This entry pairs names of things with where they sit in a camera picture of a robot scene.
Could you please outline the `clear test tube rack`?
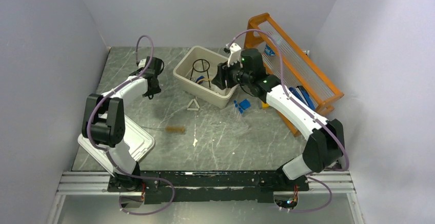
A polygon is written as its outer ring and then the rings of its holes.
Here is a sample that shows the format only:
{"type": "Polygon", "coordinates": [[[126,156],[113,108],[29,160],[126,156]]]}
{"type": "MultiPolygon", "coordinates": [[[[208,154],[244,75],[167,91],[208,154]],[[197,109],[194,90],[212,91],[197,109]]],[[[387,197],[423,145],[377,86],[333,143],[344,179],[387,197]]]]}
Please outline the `clear test tube rack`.
{"type": "Polygon", "coordinates": [[[249,124],[244,119],[244,113],[240,114],[239,106],[227,106],[220,111],[224,122],[230,130],[230,134],[241,136],[248,132],[249,124]]]}

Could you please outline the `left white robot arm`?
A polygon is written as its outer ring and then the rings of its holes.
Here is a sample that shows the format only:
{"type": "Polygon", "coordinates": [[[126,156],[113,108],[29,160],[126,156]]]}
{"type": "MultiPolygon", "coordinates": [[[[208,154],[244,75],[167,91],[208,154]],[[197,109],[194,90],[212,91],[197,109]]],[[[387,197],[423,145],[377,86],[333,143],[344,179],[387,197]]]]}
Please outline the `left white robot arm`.
{"type": "Polygon", "coordinates": [[[129,191],[142,188],[138,159],[155,144],[141,127],[125,117],[125,106],[139,96],[153,99],[161,92],[157,77],[164,69],[160,58],[147,57],[125,81],[102,94],[90,94],[85,103],[79,144],[129,191]]]}

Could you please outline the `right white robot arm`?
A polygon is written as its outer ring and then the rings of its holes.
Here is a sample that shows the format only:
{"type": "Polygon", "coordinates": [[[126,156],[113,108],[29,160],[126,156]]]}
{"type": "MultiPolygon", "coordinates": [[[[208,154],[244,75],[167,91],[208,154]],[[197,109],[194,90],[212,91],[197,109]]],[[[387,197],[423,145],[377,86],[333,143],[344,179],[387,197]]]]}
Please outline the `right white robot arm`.
{"type": "Polygon", "coordinates": [[[345,156],[343,125],[337,119],[328,120],[300,101],[282,81],[268,74],[257,49],[228,47],[228,60],[217,66],[212,83],[219,89],[236,85],[247,87],[249,94],[276,109],[303,135],[307,143],[303,153],[278,168],[277,184],[290,190],[296,179],[309,173],[319,173],[345,156]]]}

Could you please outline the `beige plastic bin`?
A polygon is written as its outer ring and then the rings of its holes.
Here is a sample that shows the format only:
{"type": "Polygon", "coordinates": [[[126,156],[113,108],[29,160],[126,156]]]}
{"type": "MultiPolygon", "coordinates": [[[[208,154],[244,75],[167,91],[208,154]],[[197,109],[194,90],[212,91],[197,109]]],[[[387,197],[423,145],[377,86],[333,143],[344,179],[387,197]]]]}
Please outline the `beige plastic bin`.
{"type": "Polygon", "coordinates": [[[236,87],[219,89],[211,81],[216,77],[218,64],[227,57],[201,46],[192,47],[173,70],[182,89],[221,109],[225,108],[236,87]]]}

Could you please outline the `yellow rubber tube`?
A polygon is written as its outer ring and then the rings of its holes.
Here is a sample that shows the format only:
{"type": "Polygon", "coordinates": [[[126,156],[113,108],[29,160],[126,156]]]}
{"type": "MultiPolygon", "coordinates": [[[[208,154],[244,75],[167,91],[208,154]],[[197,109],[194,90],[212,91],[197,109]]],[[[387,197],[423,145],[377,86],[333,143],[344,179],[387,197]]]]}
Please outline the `yellow rubber tube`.
{"type": "Polygon", "coordinates": [[[212,83],[212,78],[206,78],[205,77],[202,82],[196,83],[196,84],[198,84],[198,85],[200,85],[202,87],[205,87],[205,88],[207,88],[208,90],[210,90],[210,91],[212,91],[214,93],[218,93],[219,92],[219,88],[212,83]]]}

